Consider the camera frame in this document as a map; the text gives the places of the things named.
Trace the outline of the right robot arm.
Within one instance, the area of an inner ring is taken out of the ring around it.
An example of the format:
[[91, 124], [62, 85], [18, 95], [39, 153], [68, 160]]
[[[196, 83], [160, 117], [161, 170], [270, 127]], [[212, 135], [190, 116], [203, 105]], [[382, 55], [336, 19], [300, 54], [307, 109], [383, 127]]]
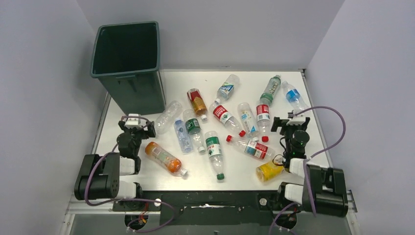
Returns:
[[306, 131], [309, 121], [308, 117], [275, 117], [273, 120], [271, 131], [279, 131], [285, 141], [282, 154], [284, 170], [303, 179], [302, 185], [281, 183], [275, 202], [282, 209], [296, 203], [306, 212], [345, 217], [348, 200], [343, 170], [316, 165], [306, 156], [305, 147], [310, 140]]

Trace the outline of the red label upright-lying bottle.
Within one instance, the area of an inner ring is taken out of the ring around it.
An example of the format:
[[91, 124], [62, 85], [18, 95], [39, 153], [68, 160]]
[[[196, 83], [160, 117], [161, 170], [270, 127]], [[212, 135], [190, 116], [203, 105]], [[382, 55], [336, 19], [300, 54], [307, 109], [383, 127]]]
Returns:
[[265, 98], [261, 98], [256, 106], [257, 125], [261, 134], [261, 140], [263, 143], [269, 141], [269, 129], [270, 129], [270, 113], [269, 113], [269, 101]]

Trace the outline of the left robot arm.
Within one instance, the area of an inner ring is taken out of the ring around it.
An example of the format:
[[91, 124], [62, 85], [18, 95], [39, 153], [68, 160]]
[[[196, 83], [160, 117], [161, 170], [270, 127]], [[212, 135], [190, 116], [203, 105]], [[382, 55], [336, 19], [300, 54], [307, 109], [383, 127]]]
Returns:
[[125, 116], [118, 122], [122, 133], [112, 151], [100, 156], [85, 155], [74, 186], [77, 200], [130, 199], [141, 193], [138, 183], [127, 183], [120, 176], [137, 175], [141, 168], [138, 155], [143, 140], [154, 138], [154, 122], [139, 117], [137, 122]]

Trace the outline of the blue label clear bottle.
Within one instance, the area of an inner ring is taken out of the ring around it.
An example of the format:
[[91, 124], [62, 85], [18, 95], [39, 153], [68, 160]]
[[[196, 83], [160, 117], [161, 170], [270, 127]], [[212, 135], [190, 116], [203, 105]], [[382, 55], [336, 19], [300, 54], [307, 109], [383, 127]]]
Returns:
[[283, 89], [284, 96], [294, 110], [305, 110], [308, 108], [302, 96], [292, 84], [287, 81], [283, 81], [281, 87]]

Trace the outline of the green tinted bottle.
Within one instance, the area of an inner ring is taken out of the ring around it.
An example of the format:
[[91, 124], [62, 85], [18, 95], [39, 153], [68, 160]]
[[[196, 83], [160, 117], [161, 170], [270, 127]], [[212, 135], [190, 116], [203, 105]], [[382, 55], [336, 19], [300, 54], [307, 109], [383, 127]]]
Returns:
[[277, 94], [277, 91], [280, 89], [280, 86], [281, 86], [280, 75], [275, 75], [272, 78], [270, 78], [264, 92], [260, 96], [259, 102], [261, 104], [271, 105]]

